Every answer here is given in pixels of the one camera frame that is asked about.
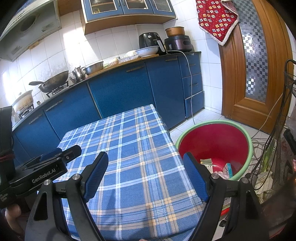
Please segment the green bucket rim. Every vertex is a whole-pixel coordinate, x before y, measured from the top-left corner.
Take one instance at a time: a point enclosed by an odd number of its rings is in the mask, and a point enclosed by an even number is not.
[[[208,124],[217,124],[217,123],[220,123],[220,124],[228,124],[228,125],[231,125],[231,126],[234,126],[236,128],[238,128],[246,137],[247,139],[247,142],[248,142],[248,147],[249,147],[249,153],[248,153],[248,156],[247,156],[247,159],[246,159],[246,162],[244,163],[244,165],[242,166],[242,168],[238,171],[238,173],[236,173],[233,177],[231,177],[229,180],[233,180],[233,181],[237,181],[238,179],[240,179],[243,174],[246,172],[246,170],[248,169],[248,166],[250,165],[250,162],[251,162],[251,159],[252,159],[252,156],[253,156],[253,144],[252,144],[252,140],[251,140],[251,137],[250,135],[248,134],[248,132],[242,127],[240,126],[239,124],[236,124],[235,122],[233,121],[229,121],[229,120],[209,120],[209,121],[205,121],[205,122],[202,122],[202,123],[199,123],[199,124],[196,124],[194,126],[191,126],[190,128],[188,128],[186,131],[184,131],[180,137],[178,138],[177,142],[176,142],[176,148],[177,150],[179,151],[179,146],[180,146],[180,143],[181,141],[183,140],[183,138],[192,130],[198,128],[198,127],[201,127],[201,126],[204,126],[204,125],[208,125]]]

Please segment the red bucket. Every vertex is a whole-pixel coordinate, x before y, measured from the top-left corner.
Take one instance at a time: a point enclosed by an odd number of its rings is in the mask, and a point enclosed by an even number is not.
[[[191,152],[195,159],[212,159],[213,171],[222,171],[231,164],[233,177],[238,180],[248,169],[253,156],[249,134],[240,125],[227,120],[212,120],[194,125],[178,139],[176,147],[183,158]]]

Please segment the white bowl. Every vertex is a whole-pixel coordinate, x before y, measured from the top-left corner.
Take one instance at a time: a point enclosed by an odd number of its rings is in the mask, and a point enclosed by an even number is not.
[[[140,57],[147,57],[147,56],[150,56],[150,55],[154,55],[157,52],[158,52],[158,46],[151,46],[151,47],[146,47],[146,48],[136,50],[136,53]]]

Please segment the rice cooker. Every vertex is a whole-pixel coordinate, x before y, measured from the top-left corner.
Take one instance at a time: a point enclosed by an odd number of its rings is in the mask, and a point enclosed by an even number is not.
[[[192,50],[191,41],[188,35],[177,35],[165,39],[165,48],[169,50],[179,50],[190,52]]]

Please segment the red floral cloth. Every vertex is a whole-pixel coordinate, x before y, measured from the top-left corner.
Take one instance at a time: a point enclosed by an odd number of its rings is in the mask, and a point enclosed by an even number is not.
[[[239,21],[238,13],[230,0],[196,0],[199,25],[220,45],[224,45]]]

